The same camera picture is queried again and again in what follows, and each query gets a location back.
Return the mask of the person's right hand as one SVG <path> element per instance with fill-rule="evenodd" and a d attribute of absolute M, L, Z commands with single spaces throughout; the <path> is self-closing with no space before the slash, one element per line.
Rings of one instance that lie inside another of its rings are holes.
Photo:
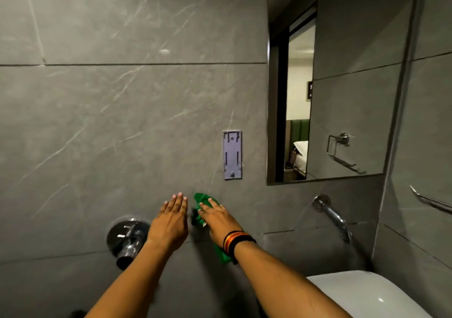
<path fill-rule="evenodd" d="M 212 240 L 221 248 L 223 248 L 223 241 L 226 235 L 231 231 L 240 230 L 243 231 L 240 224 L 235 218 L 226 210 L 226 219 L 220 222 L 207 223 Z"/>

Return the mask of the person's left hand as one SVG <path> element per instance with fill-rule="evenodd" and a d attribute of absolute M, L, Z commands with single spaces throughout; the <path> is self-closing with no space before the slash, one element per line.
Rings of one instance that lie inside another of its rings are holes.
<path fill-rule="evenodd" d="M 165 251 L 172 254 L 178 250 L 188 237 L 188 198 L 183 195 L 183 215 L 175 213 L 175 198 L 168 200 L 166 212 L 159 218 L 159 213 L 153 219 L 148 232 L 146 247 L 154 251 Z"/>

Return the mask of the green cleaning cloth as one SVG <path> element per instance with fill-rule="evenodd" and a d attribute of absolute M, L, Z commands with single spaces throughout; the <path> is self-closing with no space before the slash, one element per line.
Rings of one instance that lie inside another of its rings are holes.
<path fill-rule="evenodd" d="M 200 228 L 200 230 L 203 232 L 207 231 L 207 223 L 201 218 L 198 210 L 201 209 L 200 203 L 204 203 L 205 205 L 211 207 L 212 205 L 208 201 L 210 198 L 212 198 L 212 200 L 216 202 L 216 199 L 207 194 L 195 193 L 194 195 L 196 206 L 192 208 L 191 224 L 192 226 Z M 221 247 L 217 246 L 217 244 L 215 243 L 213 245 L 215 253 L 222 264 L 227 263 L 232 263 L 234 265 L 236 264 L 236 261 L 234 261 L 229 255 L 227 255 Z"/>

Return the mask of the person's right forearm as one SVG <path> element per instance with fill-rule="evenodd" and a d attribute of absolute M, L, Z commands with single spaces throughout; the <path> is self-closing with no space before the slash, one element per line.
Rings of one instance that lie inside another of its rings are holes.
<path fill-rule="evenodd" d="M 234 256 L 269 318 L 352 318 L 306 277 L 245 241 Z"/>

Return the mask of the person's left forearm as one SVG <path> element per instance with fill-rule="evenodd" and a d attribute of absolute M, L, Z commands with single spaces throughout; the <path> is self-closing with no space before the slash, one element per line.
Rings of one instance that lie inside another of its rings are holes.
<path fill-rule="evenodd" d="M 181 243 L 146 242 L 134 261 L 110 285 L 85 318 L 139 318 L 147 315 L 163 270 Z"/>

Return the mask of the orange striped wrist band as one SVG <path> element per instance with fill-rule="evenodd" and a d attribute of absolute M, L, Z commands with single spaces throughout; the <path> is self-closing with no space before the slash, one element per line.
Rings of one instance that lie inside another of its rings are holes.
<path fill-rule="evenodd" d="M 240 231 L 240 230 L 235 230 L 235 231 L 231 231 L 228 235 L 225 236 L 224 241 L 223 241 L 223 251 L 227 254 L 230 255 L 229 253 L 229 247 L 232 243 L 232 241 L 239 236 L 243 236 L 246 235 L 245 232 Z"/>

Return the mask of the black wrist band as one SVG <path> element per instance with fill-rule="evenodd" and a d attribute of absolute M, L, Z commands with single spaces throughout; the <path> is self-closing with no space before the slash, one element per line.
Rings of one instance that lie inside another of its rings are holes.
<path fill-rule="evenodd" d="M 234 255 L 234 250 L 235 250 L 236 246 L 241 242 L 253 242 L 255 244 L 257 243 L 256 240 L 249 234 L 236 237 L 232 241 L 232 243 L 229 247 L 229 253 L 230 253 L 229 257 L 233 260 L 233 263 L 237 263 L 236 257 Z"/>

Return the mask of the white ceramic sink basin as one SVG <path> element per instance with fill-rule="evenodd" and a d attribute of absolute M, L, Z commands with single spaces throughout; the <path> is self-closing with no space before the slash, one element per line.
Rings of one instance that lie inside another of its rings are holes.
<path fill-rule="evenodd" d="M 353 318 L 432 318 L 391 281 L 352 270 L 307 278 Z"/>

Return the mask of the grey plastic wall bracket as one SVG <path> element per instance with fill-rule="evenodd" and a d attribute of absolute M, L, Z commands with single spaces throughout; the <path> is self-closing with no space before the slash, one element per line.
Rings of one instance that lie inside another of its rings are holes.
<path fill-rule="evenodd" d="M 242 178 L 242 131 L 223 131 L 224 180 Z"/>

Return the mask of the chrome wall spout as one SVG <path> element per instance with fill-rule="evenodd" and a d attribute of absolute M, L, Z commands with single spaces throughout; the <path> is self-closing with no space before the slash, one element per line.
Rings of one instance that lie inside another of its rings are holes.
<path fill-rule="evenodd" d="M 330 219 L 333 225 L 338 229 L 342 241 L 351 244 L 352 234 L 347 228 L 347 223 L 342 215 L 332 207 L 331 199 L 328 195 L 320 194 L 316 196 L 312 202 L 313 208 Z"/>

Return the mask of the rectangular wall mirror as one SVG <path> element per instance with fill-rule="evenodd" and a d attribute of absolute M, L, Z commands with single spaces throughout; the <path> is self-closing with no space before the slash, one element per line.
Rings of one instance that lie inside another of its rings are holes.
<path fill-rule="evenodd" d="M 383 174 L 413 0 L 267 0 L 267 184 Z"/>

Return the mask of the chrome towel rail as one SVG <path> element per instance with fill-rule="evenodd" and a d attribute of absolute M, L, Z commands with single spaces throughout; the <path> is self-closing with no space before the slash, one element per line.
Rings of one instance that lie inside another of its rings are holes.
<path fill-rule="evenodd" d="M 426 195 L 421 195 L 418 191 L 415 190 L 415 188 L 413 186 L 409 185 L 409 187 L 410 187 L 412 193 L 414 194 L 414 196 L 421 203 L 452 215 L 452 205 L 451 204 L 436 200 L 436 199 L 428 197 Z"/>

